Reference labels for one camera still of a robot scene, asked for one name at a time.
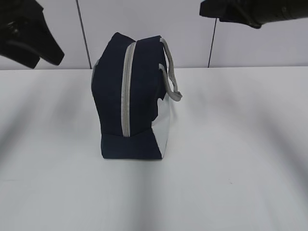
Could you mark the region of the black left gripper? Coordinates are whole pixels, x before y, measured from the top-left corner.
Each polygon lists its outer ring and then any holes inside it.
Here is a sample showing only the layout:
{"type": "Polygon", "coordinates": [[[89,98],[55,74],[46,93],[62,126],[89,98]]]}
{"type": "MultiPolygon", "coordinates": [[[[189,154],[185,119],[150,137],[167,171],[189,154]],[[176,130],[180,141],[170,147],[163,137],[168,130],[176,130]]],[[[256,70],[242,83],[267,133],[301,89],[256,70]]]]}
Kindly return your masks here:
{"type": "Polygon", "coordinates": [[[64,52],[51,34],[43,7],[35,0],[2,0],[0,2],[0,55],[35,68],[40,58],[52,65],[60,65],[64,52]],[[36,22],[36,53],[26,44],[24,35],[36,22]]]}

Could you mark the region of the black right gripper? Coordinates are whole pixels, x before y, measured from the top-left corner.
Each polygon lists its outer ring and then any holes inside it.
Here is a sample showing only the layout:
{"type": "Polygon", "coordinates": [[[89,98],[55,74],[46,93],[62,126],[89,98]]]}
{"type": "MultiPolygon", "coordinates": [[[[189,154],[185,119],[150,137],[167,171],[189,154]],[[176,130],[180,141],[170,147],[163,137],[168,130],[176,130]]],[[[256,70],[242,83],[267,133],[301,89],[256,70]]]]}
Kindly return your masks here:
{"type": "Polygon", "coordinates": [[[199,15],[260,29],[264,24],[308,17],[307,0],[204,0],[199,15]]]}

